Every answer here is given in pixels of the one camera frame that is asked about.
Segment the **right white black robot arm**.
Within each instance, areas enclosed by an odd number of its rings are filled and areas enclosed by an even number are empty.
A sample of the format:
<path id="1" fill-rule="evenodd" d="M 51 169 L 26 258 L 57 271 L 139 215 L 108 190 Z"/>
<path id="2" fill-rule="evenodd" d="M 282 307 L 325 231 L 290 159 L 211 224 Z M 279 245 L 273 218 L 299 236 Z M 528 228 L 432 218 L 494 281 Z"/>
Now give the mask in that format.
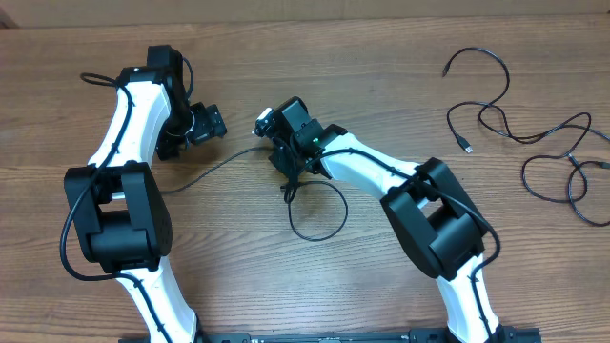
<path id="1" fill-rule="evenodd" d="M 447 329 L 458 342 L 496 342 L 499 320 L 482 278 L 489 224 L 446 164 L 395 159 L 332 124 L 323 127 L 297 96 L 268 108 L 253 133 L 274 144 L 270 160 L 288 178 L 292 202 L 304 172 L 348 183 L 379 201 L 411 262 L 437 282 Z"/>

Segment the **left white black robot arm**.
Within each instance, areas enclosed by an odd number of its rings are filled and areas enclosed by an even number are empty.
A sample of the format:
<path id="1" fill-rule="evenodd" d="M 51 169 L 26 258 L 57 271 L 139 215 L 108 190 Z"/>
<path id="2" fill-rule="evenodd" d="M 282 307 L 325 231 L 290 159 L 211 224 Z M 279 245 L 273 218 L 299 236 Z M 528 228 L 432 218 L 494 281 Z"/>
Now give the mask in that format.
<path id="1" fill-rule="evenodd" d="M 89 84 L 115 89 L 108 131 L 84 167 L 70 168 L 64 190 L 70 211 L 60 235 L 64 269 L 85 282 L 118 281 L 149 330 L 149 342 L 205 342 L 196 312 L 171 268 L 170 213 L 152 173 L 155 158 L 223 137 L 215 105 L 191 103 L 193 69 L 169 45 L 150 46 L 142 67 L 115 78 L 87 73 Z"/>

